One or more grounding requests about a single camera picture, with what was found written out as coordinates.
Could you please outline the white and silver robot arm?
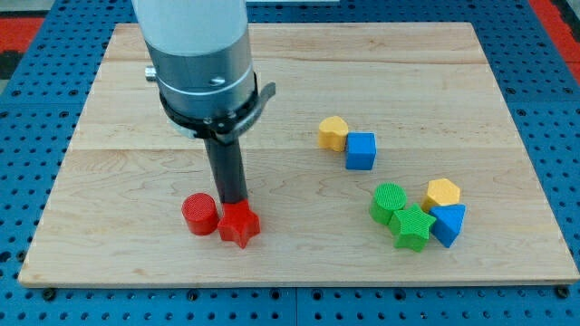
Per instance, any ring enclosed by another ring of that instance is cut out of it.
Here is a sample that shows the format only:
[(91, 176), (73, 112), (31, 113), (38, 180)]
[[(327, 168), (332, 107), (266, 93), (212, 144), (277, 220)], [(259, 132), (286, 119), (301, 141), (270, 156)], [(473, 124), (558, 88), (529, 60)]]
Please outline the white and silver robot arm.
[(164, 110), (195, 138), (257, 95), (245, 0), (133, 0)]

